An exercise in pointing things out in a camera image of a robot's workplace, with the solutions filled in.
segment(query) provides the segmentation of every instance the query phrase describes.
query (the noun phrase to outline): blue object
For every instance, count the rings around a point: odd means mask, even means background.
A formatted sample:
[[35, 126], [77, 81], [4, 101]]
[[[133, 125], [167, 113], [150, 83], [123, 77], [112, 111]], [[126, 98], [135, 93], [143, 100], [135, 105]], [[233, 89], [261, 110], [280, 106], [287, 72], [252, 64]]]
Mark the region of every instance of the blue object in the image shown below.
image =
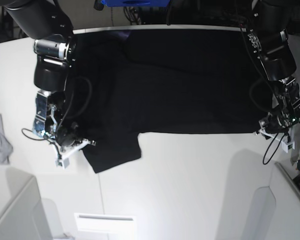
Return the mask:
[[166, 7], [170, 0], [102, 0], [107, 7]]

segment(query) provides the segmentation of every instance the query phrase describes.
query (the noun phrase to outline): black cloth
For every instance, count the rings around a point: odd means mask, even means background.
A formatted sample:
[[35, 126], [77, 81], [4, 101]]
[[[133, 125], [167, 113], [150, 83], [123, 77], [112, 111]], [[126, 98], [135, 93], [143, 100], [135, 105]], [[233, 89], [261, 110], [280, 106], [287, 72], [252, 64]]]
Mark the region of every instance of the black cloth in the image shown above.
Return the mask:
[[[93, 84], [76, 121], [97, 142], [83, 149], [96, 173], [139, 159], [139, 133], [252, 133], [266, 115], [249, 97], [258, 75], [239, 32], [133, 31], [125, 42], [89, 46], [77, 68]], [[256, 91], [270, 108], [267, 86]]]

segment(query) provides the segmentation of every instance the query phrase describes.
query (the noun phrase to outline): table surface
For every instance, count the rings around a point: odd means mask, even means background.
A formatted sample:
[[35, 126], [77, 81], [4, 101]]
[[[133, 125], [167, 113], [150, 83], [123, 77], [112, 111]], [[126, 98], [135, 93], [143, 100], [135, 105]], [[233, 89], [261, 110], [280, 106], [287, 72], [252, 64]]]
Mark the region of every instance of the table surface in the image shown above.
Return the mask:
[[[300, 82], [300, 38], [289, 41]], [[0, 44], [0, 113], [14, 147], [11, 165], [36, 176], [41, 197], [55, 203], [64, 232], [80, 240], [115, 239], [103, 233], [78, 232], [74, 213], [87, 213], [136, 216], [142, 240], [240, 239], [255, 190], [271, 182], [274, 162], [262, 165], [269, 141], [253, 134], [145, 133], [139, 136], [139, 160], [94, 174], [78, 152], [69, 168], [57, 168], [51, 146], [21, 133], [21, 128], [32, 127], [36, 110], [33, 42], [24, 38]], [[291, 176], [297, 174], [290, 158], [300, 152], [300, 126], [296, 143], [292, 153], [278, 150], [273, 158]], [[289, 218], [283, 209], [278, 211], [284, 216], [281, 219]], [[273, 233], [267, 239], [278, 238]]]

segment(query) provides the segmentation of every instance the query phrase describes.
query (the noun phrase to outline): black garment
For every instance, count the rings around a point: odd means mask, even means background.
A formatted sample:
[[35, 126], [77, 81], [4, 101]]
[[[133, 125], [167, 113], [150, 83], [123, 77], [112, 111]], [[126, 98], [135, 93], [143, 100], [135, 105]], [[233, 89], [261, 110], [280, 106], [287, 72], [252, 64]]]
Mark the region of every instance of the black garment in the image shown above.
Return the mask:
[[[83, 149], [93, 170], [140, 158], [139, 133], [258, 130], [266, 113], [249, 98], [258, 76], [245, 51], [240, 33], [213, 30], [134, 31], [125, 43], [90, 47], [78, 73], [90, 77], [94, 94], [77, 121], [97, 141]], [[258, 91], [256, 101], [270, 108], [267, 86]]]

